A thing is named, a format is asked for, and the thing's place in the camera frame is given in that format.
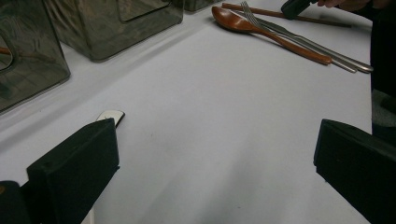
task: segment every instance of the knife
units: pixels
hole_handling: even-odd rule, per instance
[[[238,12],[238,11],[235,11],[235,13],[245,17],[244,13],[241,13],[241,12]],[[321,54],[324,54],[324,55],[331,56],[332,57],[332,62],[334,64],[336,64],[336,65],[338,65],[338,66],[340,66],[342,68],[345,68],[349,72],[354,73],[354,72],[356,72],[356,69],[358,69],[359,71],[361,71],[363,73],[371,73],[371,72],[373,72],[373,67],[368,65],[368,64],[366,64],[366,63],[361,63],[361,62],[356,61],[354,59],[348,58],[345,55],[337,53],[337,52],[335,52],[335,51],[333,51],[331,49],[327,49],[327,48],[321,46],[320,44],[315,43],[312,40],[309,40],[309,39],[307,39],[307,38],[305,38],[305,37],[303,37],[301,35],[297,35],[297,34],[294,34],[294,33],[290,32],[290,31],[288,31],[287,29],[285,29],[284,27],[282,27],[280,25],[274,24],[274,23],[269,22],[269,21],[265,21],[265,20],[260,19],[260,18],[256,18],[256,19],[264,27],[267,27],[267,28],[279,33],[279,34],[282,34],[284,37],[286,37],[287,39],[289,39],[289,40],[291,40],[291,41],[293,41],[295,43],[298,43],[298,44],[300,44],[300,45],[302,45],[302,46],[304,46],[304,47],[306,47],[308,49],[311,49],[311,50],[317,52],[317,53],[321,53]]]

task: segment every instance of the black object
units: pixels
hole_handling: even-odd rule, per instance
[[[300,13],[310,6],[310,3],[316,3],[318,0],[288,0],[283,4],[283,15],[288,20],[294,20]]]
[[[396,147],[345,123],[321,122],[314,164],[371,223],[396,220]]]
[[[80,224],[119,169],[115,130],[114,119],[86,125],[31,164],[20,193],[14,182],[15,197],[0,194],[0,206],[27,209],[28,220],[20,221],[19,212],[10,218],[0,210],[0,223]],[[18,198],[24,203],[14,202]]]

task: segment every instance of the spoon handle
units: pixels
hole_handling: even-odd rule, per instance
[[[258,34],[258,35],[267,36],[268,38],[270,38],[270,39],[274,40],[275,42],[277,42],[278,44],[282,45],[285,49],[288,49],[288,50],[290,50],[296,54],[299,54],[309,60],[312,60],[316,63],[321,63],[321,64],[325,64],[325,65],[332,63],[332,58],[329,56],[316,53],[309,49],[301,48],[298,45],[292,44],[289,41],[287,41],[277,35],[271,34],[270,32],[267,32],[267,31],[260,29],[258,27],[255,27],[255,26],[252,27],[251,32]]]

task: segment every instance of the silver utensil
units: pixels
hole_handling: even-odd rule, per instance
[[[300,44],[301,46],[303,46],[307,49],[311,49],[317,53],[328,55],[328,56],[332,57],[332,63],[346,69],[349,72],[355,73],[357,71],[357,69],[359,71],[362,71],[363,73],[370,73],[373,71],[373,67],[368,64],[358,62],[354,59],[348,58],[347,56],[339,54],[335,51],[326,49],[325,47],[323,47],[323,46],[321,46],[321,45],[319,45],[319,44],[317,44],[317,43],[315,43],[301,35],[296,35],[292,32],[289,32],[288,30],[286,30],[285,28],[283,28],[279,25],[276,25],[269,21],[265,21],[265,20],[256,18],[253,15],[253,13],[251,13],[251,11],[248,7],[248,3],[246,3],[246,2],[243,2],[241,4],[241,6],[245,12],[245,14],[243,16],[246,17],[252,24],[254,24],[258,27],[261,27],[261,28],[265,28],[265,27],[267,29],[269,28],[273,32],[275,32],[277,35],[287,38],[288,40],[293,41],[294,43]]]

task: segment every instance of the table surface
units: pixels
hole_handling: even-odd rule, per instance
[[[249,5],[279,11],[283,2]],[[303,15],[353,27],[263,18],[369,62],[369,21],[316,6]],[[0,116],[1,180],[22,185],[28,165],[117,109],[126,114],[120,169],[95,223],[367,222],[316,173],[313,156],[322,119],[370,132],[369,75],[231,33],[210,7],[103,63],[63,49],[70,79]]]

